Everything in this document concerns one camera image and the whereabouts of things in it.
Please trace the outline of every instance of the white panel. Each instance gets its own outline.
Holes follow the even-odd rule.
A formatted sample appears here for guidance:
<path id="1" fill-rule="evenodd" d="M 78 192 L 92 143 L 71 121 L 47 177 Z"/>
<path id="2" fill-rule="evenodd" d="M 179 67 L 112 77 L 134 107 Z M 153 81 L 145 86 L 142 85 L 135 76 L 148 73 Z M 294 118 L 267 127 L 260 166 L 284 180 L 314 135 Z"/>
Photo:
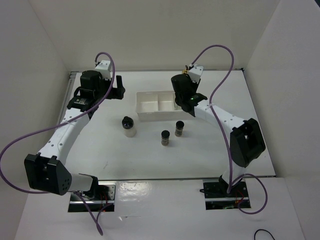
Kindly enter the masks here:
<path id="1" fill-rule="evenodd" d="M 30 0 L 69 70 L 109 52 L 119 70 L 183 68 L 205 47 L 224 44 L 244 67 L 279 0 Z M 206 69 L 230 56 L 210 50 Z"/>
<path id="2" fill-rule="evenodd" d="M 320 235 L 319 204 L 311 197 L 319 196 L 320 185 L 319 23 L 314 0 L 280 1 L 245 70 L 272 162 L 279 176 L 289 177 L 306 239 Z"/>
<path id="3" fill-rule="evenodd" d="M 100 180 L 176 179 L 220 177 L 229 165 L 221 130 L 200 118 L 183 120 L 183 136 L 175 137 L 177 120 L 139 121 L 136 92 L 172 90 L 170 79 L 180 71 L 117 72 L 126 89 L 122 100 L 105 100 L 75 141 L 67 158 L 70 172 Z M 210 96 L 227 71 L 204 71 L 198 92 Z M 73 91 L 80 85 L 77 74 Z M 212 102 L 235 116 L 257 119 L 241 70 L 231 72 Z M 124 116 L 134 120 L 136 135 L 123 134 Z M 170 143 L 161 145 L 161 132 L 170 131 Z M 252 161 L 248 173 L 274 176 L 268 150 Z"/>
<path id="4" fill-rule="evenodd" d="M 99 218 L 103 237 L 88 212 L 68 213 L 69 194 L 29 195 L 15 240 L 252 240 L 260 228 L 276 240 L 304 240 L 284 179 L 261 181 L 269 201 L 257 215 L 206 210 L 201 180 L 117 182 L 114 212 Z M 252 206 L 247 211 L 252 212 L 265 195 L 255 179 L 246 182 Z M 271 237 L 259 233 L 256 239 Z"/>
<path id="5" fill-rule="evenodd" d="M 56 123 L 68 72 L 26 0 L 0 1 L 0 150 L 17 137 Z M 13 145 L 1 168 L 7 178 L 26 188 L 24 159 L 35 154 L 49 133 Z M 0 179 L 1 239 L 15 236 L 27 194 Z"/>

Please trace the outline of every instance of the black lid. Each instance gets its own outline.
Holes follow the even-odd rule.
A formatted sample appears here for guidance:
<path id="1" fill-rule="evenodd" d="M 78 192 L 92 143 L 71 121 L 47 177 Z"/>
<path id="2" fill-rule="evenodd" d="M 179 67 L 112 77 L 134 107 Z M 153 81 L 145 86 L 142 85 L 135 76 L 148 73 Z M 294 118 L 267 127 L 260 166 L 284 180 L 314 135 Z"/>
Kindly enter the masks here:
<path id="1" fill-rule="evenodd" d="M 124 129 L 131 129 L 134 126 L 134 121 L 131 117 L 125 116 L 122 120 L 122 127 Z"/>
<path id="2" fill-rule="evenodd" d="M 183 121 L 177 121 L 175 126 L 178 128 L 178 129 L 183 129 L 184 126 L 185 126 L 185 123 Z"/>
<path id="3" fill-rule="evenodd" d="M 164 130 L 161 133 L 161 137 L 167 139 L 170 136 L 170 132 L 168 130 Z"/>

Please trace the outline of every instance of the black cable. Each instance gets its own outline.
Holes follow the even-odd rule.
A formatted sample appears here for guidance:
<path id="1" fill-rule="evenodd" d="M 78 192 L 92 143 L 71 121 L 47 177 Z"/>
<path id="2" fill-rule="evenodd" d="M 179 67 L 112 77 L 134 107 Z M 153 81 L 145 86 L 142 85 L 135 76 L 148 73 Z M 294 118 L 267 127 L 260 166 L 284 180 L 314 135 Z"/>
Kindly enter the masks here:
<path id="1" fill-rule="evenodd" d="M 272 237 L 273 240 L 276 240 L 276 239 L 274 238 L 274 236 L 271 234 L 271 232 L 269 232 L 269 231 L 267 231 L 267 230 L 265 230 L 265 229 L 258 229 L 257 231 L 255 231 L 254 236 L 253 236 L 253 240 L 256 240 L 256 235 L 257 235 L 257 233 L 260 232 L 260 231 L 267 232 L 268 234 L 270 234 L 270 236 Z"/>
<path id="2" fill-rule="evenodd" d="M 215 196 L 219 196 L 219 197 L 227 197 L 227 196 L 225 196 L 224 194 L 214 193 L 214 192 L 210 192 L 210 191 L 205 191 L 204 189 L 200 189 L 199 192 L 200 192 L 200 193 L 203 193 L 203 194 L 215 195 Z"/>

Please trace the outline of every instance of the white table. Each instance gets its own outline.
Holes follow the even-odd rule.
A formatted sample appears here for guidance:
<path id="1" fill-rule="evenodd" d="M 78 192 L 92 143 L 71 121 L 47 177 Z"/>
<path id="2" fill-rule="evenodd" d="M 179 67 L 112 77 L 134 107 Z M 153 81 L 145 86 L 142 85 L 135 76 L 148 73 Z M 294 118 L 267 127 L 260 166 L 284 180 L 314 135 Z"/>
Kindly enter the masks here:
<path id="1" fill-rule="evenodd" d="M 176 121 L 140 122 L 136 92 L 172 91 L 171 77 L 179 71 L 117 72 L 126 89 L 124 99 L 105 100 L 74 143 L 66 167 L 72 173 L 100 180 L 188 179 L 219 177 L 228 166 L 220 129 L 201 119 L 185 120 L 183 137 L 175 137 Z M 205 71 L 198 92 L 209 97 L 227 71 Z M 72 92 L 80 86 L 76 75 Z M 258 120 L 242 71 L 233 71 L 216 92 L 213 102 L 244 119 Z M 133 118 L 137 134 L 123 134 L 124 116 Z M 170 146 L 161 145 L 161 132 L 169 130 Z M 268 150 L 247 169 L 257 176 L 274 176 Z"/>
<path id="2" fill-rule="evenodd" d="M 202 180 L 121 181 L 117 183 L 114 212 L 99 218 L 100 236 L 89 213 L 68 213 L 70 194 L 29 194 L 15 240 L 252 240 L 257 229 L 277 240 L 304 236 L 283 178 L 261 178 L 268 204 L 256 215 L 238 209 L 206 210 L 199 192 Z M 246 179 L 252 209 L 265 200 L 255 179 Z M 259 233 L 257 240 L 270 240 Z"/>

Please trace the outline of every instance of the white enclosure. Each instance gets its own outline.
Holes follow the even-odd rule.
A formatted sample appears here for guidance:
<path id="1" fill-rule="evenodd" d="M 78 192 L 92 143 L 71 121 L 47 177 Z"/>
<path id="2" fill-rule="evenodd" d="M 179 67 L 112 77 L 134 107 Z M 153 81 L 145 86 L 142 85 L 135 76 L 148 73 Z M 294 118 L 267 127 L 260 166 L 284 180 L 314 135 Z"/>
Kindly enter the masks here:
<path id="1" fill-rule="evenodd" d="M 205 47 L 222 44 L 234 53 L 234 69 L 244 70 L 275 174 L 285 180 L 279 189 L 287 186 L 305 239 L 318 239 L 319 23 L 315 0 L 2 0 L 0 149 L 54 125 L 70 72 L 92 69 L 98 52 L 110 53 L 121 71 L 180 71 Z M 211 49 L 198 63 L 227 70 L 230 61 L 224 49 Z M 9 148 L 1 169 L 11 182 L 28 187 L 23 161 L 51 134 Z M 13 240 L 28 195 L 2 180 L 0 193 L 1 239 Z"/>

